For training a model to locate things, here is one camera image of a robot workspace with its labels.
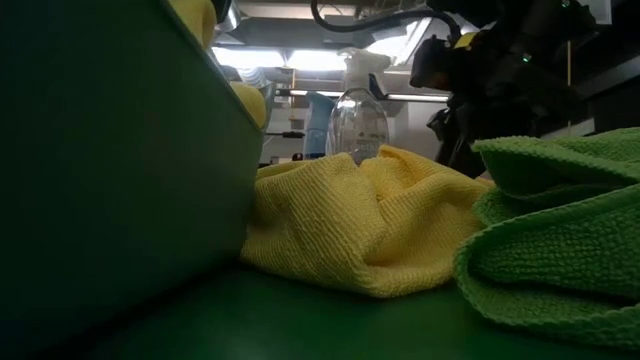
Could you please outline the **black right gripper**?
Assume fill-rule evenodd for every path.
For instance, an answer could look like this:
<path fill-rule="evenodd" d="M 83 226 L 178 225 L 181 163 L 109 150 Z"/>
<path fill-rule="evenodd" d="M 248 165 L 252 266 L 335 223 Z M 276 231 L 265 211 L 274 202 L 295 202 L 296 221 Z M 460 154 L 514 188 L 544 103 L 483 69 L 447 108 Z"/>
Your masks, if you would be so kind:
<path fill-rule="evenodd" d="M 464 133 L 526 133 L 539 120 L 570 118 L 570 87 L 535 61 L 491 34 L 464 34 L 455 44 L 435 36 L 422 42 L 410 85 L 450 94 L 447 108 L 428 122 L 441 142 L 440 164 L 477 178 L 486 168 Z"/>

